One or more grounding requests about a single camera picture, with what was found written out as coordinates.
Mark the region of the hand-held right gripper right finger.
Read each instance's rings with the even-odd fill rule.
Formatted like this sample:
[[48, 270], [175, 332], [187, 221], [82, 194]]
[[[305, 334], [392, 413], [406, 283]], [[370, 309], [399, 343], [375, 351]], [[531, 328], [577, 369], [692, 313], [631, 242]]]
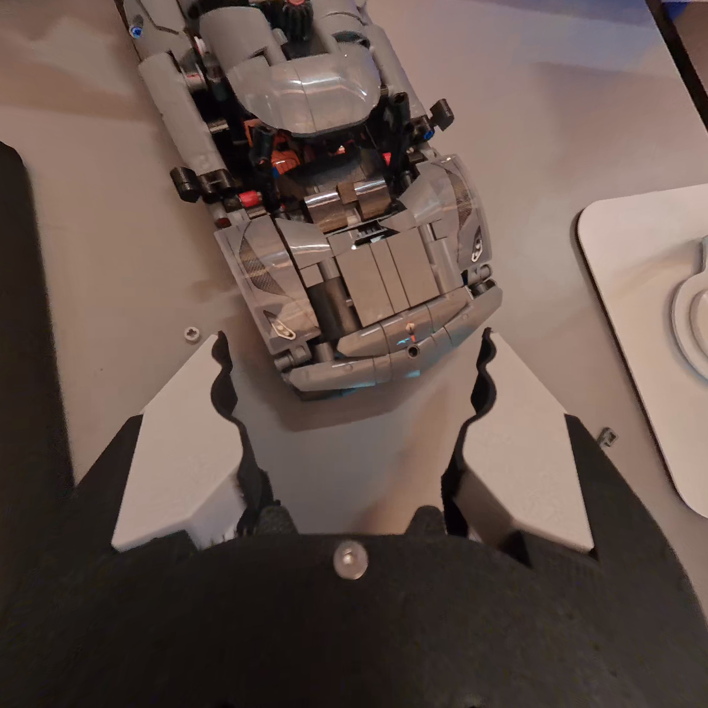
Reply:
[[473, 415], [441, 479], [447, 534], [501, 547], [526, 532], [590, 552], [595, 543], [565, 408], [490, 328], [476, 374]]

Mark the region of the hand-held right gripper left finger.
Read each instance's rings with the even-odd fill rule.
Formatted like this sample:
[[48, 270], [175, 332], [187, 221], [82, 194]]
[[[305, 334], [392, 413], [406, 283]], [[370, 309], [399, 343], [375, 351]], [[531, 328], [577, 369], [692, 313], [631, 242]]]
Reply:
[[251, 535], [274, 504], [235, 416], [224, 332], [211, 335], [146, 404], [112, 536], [124, 552], [186, 532], [199, 549]]

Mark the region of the dark lego car model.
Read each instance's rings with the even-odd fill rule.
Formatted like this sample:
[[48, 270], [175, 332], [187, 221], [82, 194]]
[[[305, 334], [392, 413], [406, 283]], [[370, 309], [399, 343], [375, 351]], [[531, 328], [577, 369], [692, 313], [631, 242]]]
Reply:
[[366, 1], [117, 1], [138, 72], [284, 382], [323, 399], [417, 376], [499, 307], [486, 217]]

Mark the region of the black dimpled fabric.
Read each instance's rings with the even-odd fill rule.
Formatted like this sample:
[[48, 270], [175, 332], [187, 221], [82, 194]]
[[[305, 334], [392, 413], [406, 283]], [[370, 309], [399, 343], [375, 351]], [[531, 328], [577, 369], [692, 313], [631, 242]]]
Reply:
[[1, 566], [39, 545], [73, 485], [31, 180], [1, 144]]

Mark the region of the white book stand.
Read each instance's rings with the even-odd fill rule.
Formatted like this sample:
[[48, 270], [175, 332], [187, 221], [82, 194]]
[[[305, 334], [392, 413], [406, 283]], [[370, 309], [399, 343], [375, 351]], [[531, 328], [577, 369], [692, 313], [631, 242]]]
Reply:
[[707, 184], [592, 203], [580, 250], [680, 498], [707, 517]]

